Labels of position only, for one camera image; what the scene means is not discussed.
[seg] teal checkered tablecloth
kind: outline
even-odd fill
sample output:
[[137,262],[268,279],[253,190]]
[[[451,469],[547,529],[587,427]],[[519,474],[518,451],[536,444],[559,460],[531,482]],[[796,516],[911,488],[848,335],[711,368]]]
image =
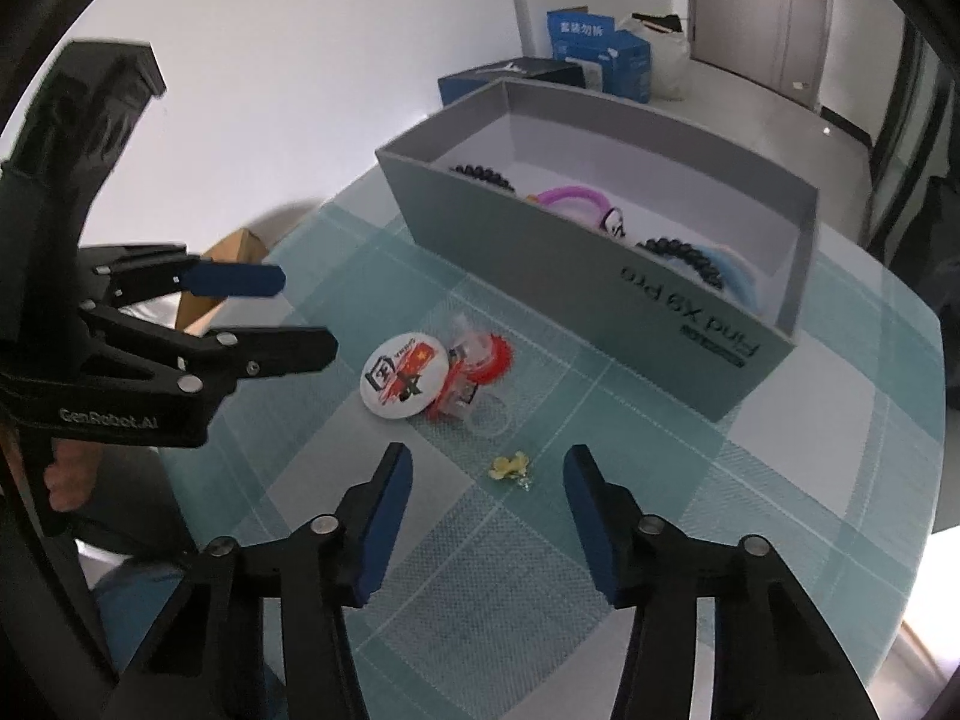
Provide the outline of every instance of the teal checkered tablecloth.
[[[286,271],[284,294],[234,301],[217,324],[326,325],[337,361],[243,383],[207,445],[165,450],[164,461],[199,543],[224,533],[256,543],[332,511],[391,440],[410,447],[414,488],[389,574],[347,617],[373,720],[608,716],[630,613],[611,611],[584,564],[560,475],[575,443],[691,536],[770,538],[872,677],[933,518],[944,367],[936,317],[865,252],[821,229],[798,348],[716,424],[416,247],[379,170],[271,259]],[[514,423],[500,439],[386,422],[357,394],[381,341],[448,338],[456,314],[515,349],[502,385]],[[517,450],[533,460],[528,491],[487,477],[494,457]],[[281,671],[279,619],[271,605],[267,650]],[[702,621],[708,653],[706,610]]]

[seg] round badge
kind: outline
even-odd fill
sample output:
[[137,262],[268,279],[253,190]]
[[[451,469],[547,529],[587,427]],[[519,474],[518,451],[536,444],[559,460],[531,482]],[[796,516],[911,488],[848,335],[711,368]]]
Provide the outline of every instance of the round badge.
[[440,394],[449,368],[443,343],[423,333],[405,333],[371,354],[360,375],[360,397],[377,416],[405,419]]

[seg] door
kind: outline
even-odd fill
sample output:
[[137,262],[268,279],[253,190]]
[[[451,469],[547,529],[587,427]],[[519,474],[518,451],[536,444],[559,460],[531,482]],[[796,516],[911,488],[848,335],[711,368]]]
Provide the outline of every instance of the door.
[[690,0],[692,56],[813,108],[829,0]]

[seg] human hand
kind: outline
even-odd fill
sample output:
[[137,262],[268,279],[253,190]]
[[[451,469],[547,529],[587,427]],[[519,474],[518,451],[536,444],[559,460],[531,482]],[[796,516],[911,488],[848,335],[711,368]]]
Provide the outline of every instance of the human hand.
[[[10,465],[13,479],[23,488],[25,477],[23,458],[16,438],[0,427],[0,448]],[[55,462],[43,471],[43,480],[50,490],[50,508],[55,512],[73,512],[90,499],[97,482],[97,469],[103,459],[104,447],[99,443],[54,439]]]

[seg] brown cardboard box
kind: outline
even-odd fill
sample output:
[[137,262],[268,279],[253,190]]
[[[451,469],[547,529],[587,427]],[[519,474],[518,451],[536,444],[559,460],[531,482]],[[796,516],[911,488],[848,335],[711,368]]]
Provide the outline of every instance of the brown cardboard box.
[[[219,244],[205,252],[203,256],[218,263],[256,265],[262,262],[268,253],[263,242],[246,227],[243,227],[230,233]],[[200,335],[209,324],[209,320],[213,318],[216,308],[222,302],[222,298],[198,298],[197,295],[184,292],[181,295],[179,309],[176,310],[176,329]]]

